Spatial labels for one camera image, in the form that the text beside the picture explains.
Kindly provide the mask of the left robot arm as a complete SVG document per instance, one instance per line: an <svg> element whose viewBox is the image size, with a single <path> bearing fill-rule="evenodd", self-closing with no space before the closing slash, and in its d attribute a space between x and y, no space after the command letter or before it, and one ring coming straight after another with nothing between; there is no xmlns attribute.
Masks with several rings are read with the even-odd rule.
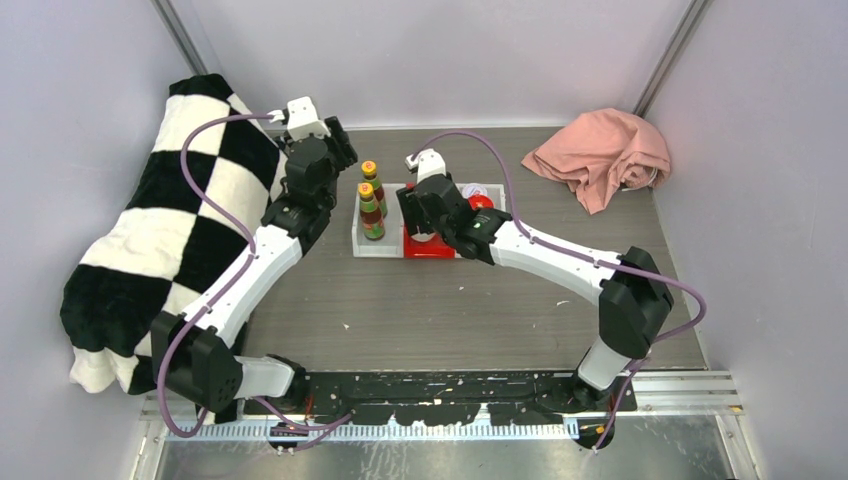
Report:
<svg viewBox="0 0 848 480"><path fill-rule="evenodd" d="M268 397L284 414L307 398L297 365L232 350L270 288L302 260L330 223L337 180L358 155L337 117L298 120L284 113L284 191L261 218L247 247L216 282L178 314L161 312L151 325L157 396L174 392L209 412L238 399Z"/></svg>

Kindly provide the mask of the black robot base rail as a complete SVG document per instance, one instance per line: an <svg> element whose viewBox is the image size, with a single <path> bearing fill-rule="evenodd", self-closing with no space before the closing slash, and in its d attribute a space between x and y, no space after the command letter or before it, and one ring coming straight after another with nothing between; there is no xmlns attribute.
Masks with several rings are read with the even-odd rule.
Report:
<svg viewBox="0 0 848 480"><path fill-rule="evenodd" d="M591 394L569 370L313 371L269 403L286 415L308 413L320 423L349 415L352 424L366 426L468 425L483 417L493 426L549 425L567 415L604 420L613 409L637 408L622 377Z"/></svg>

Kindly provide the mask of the white lid brown sauce jar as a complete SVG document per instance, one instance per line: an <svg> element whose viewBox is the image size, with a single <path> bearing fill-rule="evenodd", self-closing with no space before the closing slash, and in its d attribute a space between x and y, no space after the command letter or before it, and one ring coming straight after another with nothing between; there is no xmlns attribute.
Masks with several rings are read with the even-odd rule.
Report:
<svg viewBox="0 0 848 480"><path fill-rule="evenodd" d="M462 195L465 198L471 198L471 197L474 197L474 196L485 196L485 197L487 197L488 196L488 190L482 184L468 183L468 184L465 184L464 187L462 188Z"/></svg>

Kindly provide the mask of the black lid white seasoning jar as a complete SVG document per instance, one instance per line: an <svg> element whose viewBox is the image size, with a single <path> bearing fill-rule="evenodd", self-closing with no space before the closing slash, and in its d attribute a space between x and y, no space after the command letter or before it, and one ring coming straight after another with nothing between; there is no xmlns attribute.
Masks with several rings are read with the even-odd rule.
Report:
<svg viewBox="0 0 848 480"><path fill-rule="evenodd" d="M410 235L410 239L418 243L426 243L432 240L434 236L434 233L415 233Z"/></svg>

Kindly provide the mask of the yellow cap sauce bottle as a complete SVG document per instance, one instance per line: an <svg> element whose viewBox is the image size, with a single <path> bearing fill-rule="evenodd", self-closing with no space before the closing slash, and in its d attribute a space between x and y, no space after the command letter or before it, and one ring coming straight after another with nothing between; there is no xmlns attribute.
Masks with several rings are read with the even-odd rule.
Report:
<svg viewBox="0 0 848 480"><path fill-rule="evenodd" d="M379 204L382 216L386 217L388 214L388 205L385 198L385 191L382 182L378 176L376 162L372 160L365 161L361 165L361 170L364 181L370 184L374 190L374 194Z"/></svg>
<svg viewBox="0 0 848 480"><path fill-rule="evenodd" d="M364 237L372 241L382 239L385 235L383 214L373 186L366 182L359 183L357 194L359 218Z"/></svg>

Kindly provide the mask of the red lid chili sauce jar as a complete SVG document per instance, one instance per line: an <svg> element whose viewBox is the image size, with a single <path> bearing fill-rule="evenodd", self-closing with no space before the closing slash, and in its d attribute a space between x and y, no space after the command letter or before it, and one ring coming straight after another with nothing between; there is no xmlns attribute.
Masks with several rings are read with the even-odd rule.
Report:
<svg viewBox="0 0 848 480"><path fill-rule="evenodd" d="M475 194L468 198L468 202L473 210L491 209L495 207L491 198L486 195Z"/></svg>

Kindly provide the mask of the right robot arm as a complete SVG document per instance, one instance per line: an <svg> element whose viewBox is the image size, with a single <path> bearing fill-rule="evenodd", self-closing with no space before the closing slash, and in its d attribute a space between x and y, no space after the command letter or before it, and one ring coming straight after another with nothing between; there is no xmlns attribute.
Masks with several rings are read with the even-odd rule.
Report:
<svg viewBox="0 0 848 480"><path fill-rule="evenodd" d="M473 206L447 174L396 196L408 234L433 233L465 259L533 274L597 307L596 340L563 387L564 399L579 411L607 406L618 375L647 356L673 309L673 296L643 249L597 251L530 230L506 211Z"/></svg>

